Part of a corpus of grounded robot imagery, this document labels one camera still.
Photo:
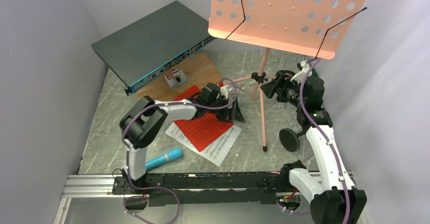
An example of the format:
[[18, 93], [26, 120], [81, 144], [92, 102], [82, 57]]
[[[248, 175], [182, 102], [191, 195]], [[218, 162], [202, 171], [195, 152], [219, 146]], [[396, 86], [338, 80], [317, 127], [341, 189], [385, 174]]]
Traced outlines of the red sheet music booklet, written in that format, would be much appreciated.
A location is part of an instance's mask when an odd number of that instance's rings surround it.
[[204, 116], [198, 119], [177, 120], [174, 123], [198, 152], [207, 148], [213, 141], [233, 127], [233, 123], [219, 121], [216, 119], [215, 114], [211, 113], [205, 113]]

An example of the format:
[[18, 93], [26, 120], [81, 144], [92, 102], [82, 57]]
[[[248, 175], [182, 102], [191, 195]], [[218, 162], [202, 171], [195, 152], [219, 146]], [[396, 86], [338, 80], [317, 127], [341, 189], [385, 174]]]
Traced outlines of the black round disc stand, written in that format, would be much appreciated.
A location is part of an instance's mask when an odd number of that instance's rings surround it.
[[304, 131], [296, 133], [290, 128], [283, 128], [279, 132], [279, 140], [282, 146], [289, 152], [296, 152], [300, 148], [300, 136], [303, 136]]

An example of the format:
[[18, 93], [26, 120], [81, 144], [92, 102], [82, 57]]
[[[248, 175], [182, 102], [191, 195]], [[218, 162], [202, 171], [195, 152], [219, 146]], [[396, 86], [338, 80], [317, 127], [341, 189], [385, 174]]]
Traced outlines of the white sheet music paper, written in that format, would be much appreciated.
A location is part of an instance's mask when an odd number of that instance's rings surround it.
[[192, 150], [196, 154], [220, 167], [228, 152], [232, 148], [242, 129], [233, 125], [229, 130], [223, 133], [219, 138], [209, 144], [204, 150], [199, 152], [191, 142], [186, 138], [185, 134], [179, 129], [175, 123], [171, 123], [165, 134], [175, 139], [183, 146]]

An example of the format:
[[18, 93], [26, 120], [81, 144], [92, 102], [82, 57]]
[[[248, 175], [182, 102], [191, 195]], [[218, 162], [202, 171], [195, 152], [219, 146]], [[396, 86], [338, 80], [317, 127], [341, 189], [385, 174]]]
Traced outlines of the pink music stand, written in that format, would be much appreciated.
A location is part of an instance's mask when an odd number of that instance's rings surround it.
[[252, 98], [266, 97], [262, 84], [275, 78], [264, 71], [271, 49], [332, 59], [365, 0], [211, 0], [208, 32], [216, 38], [265, 49]]

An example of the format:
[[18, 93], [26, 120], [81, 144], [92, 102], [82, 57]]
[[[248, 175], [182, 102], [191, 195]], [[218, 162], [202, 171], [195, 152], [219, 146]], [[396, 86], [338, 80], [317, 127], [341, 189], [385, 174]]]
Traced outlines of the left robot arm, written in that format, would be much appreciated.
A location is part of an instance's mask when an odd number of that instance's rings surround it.
[[126, 165], [122, 169], [126, 187], [134, 194], [147, 187], [147, 149], [165, 122], [193, 122], [205, 116], [214, 117], [217, 130], [234, 121], [245, 122], [237, 94], [229, 98], [228, 89], [222, 83], [208, 83], [202, 89], [190, 88], [174, 101], [141, 98], [120, 121], [127, 150]]

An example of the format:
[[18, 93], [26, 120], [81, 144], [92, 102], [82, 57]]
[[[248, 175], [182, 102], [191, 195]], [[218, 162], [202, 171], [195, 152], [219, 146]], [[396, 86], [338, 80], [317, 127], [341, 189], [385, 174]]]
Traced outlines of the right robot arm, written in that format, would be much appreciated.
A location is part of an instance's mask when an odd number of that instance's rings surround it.
[[308, 139], [321, 180], [311, 176], [301, 160], [284, 164], [279, 184], [285, 191], [297, 190], [310, 207], [314, 223], [357, 223], [367, 202], [365, 191], [359, 190], [348, 175], [335, 143], [333, 122], [323, 108], [324, 81], [309, 76], [304, 83], [290, 70], [280, 70], [272, 81], [262, 84], [267, 98], [296, 107], [302, 131], [284, 128], [279, 132], [283, 147], [296, 152], [300, 136]]

